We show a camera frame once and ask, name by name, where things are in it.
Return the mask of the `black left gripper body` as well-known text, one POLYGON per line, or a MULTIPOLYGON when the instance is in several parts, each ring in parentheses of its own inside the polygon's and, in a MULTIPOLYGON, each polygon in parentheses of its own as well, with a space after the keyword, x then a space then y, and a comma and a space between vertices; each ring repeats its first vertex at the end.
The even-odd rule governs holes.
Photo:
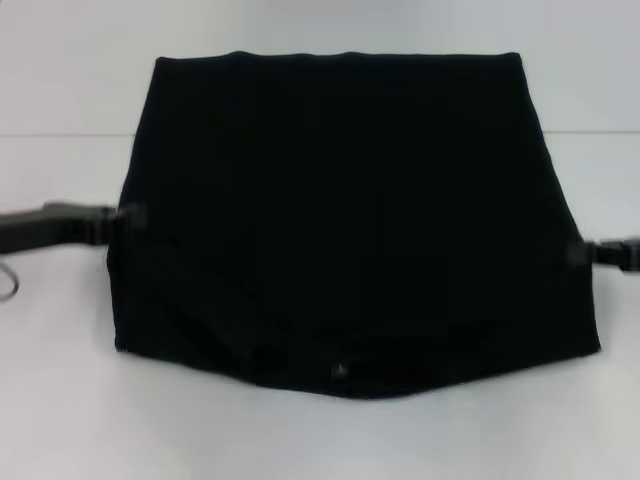
POLYGON ((112 230, 112 207, 47 203, 40 209, 1 215, 1 253, 66 244, 103 246, 112 230))

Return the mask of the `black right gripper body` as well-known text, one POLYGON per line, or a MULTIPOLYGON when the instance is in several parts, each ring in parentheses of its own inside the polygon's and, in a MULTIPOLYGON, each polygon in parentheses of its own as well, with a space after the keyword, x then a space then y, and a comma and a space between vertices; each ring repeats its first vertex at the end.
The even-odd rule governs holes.
POLYGON ((617 267, 625 273, 639 272, 638 238, 596 242, 591 249, 594 264, 617 267))

